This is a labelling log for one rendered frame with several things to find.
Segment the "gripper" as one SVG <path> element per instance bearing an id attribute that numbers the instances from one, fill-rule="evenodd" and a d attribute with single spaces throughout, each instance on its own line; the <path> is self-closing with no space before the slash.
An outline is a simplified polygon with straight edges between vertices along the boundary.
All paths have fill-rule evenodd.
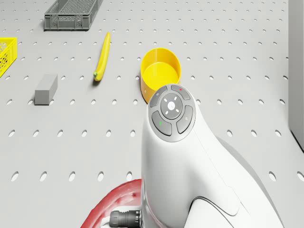
<path id="1" fill-rule="evenodd" d="M 141 225 L 141 211 L 129 210 L 126 212 L 121 212 L 114 210 L 110 214 L 109 225 Z"/>

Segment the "red plate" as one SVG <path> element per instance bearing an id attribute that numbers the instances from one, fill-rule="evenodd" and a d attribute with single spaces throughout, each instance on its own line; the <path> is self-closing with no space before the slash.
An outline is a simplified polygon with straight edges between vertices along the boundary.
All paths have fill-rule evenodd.
<path id="1" fill-rule="evenodd" d="M 81 228 L 99 228 L 101 220 L 119 206 L 140 206 L 142 180 L 132 180 L 111 190 L 89 213 Z"/>

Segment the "yellow bowl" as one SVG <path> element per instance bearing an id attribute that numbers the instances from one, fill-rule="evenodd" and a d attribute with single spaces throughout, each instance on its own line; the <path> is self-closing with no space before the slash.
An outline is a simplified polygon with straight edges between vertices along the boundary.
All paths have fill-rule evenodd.
<path id="1" fill-rule="evenodd" d="M 176 55 L 165 48 L 148 51 L 141 62 L 141 93 L 146 102 L 166 84 L 178 84 L 181 66 Z"/>

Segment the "grey cube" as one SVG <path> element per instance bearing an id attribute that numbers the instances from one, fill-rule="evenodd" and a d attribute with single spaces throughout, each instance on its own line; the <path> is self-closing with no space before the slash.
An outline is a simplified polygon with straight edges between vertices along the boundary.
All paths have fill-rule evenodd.
<path id="1" fill-rule="evenodd" d="M 35 89 L 35 105 L 49 105 L 57 90 L 57 74 L 45 74 Z"/>

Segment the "banana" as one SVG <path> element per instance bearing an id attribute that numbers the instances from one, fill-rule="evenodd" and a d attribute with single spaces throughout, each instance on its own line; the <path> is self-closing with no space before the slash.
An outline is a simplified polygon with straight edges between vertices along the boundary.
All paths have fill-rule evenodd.
<path id="1" fill-rule="evenodd" d="M 96 68 L 95 72 L 93 73 L 94 80 L 97 82 L 101 81 L 102 77 L 104 75 L 106 64 L 107 64 L 107 59 L 108 59 L 108 54 L 109 54 L 109 48 L 110 48 L 110 32 L 107 32 L 107 34 L 104 38 L 100 58 L 99 58 L 99 61 L 97 64 L 97 68 Z"/>

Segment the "yellow basket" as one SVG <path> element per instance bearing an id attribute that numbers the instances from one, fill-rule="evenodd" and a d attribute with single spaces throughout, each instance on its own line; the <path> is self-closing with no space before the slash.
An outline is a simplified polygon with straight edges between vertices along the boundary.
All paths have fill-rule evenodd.
<path id="1" fill-rule="evenodd" d="M 17 38 L 0 38 L 0 77 L 17 58 Z"/>

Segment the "dark grey basket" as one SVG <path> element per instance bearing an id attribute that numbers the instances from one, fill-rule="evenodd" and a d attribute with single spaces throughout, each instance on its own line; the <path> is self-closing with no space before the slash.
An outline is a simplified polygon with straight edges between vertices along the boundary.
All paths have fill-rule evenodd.
<path id="1" fill-rule="evenodd" d="M 55 0 L 44 30 L 89 30 L 103 0 Z"/>

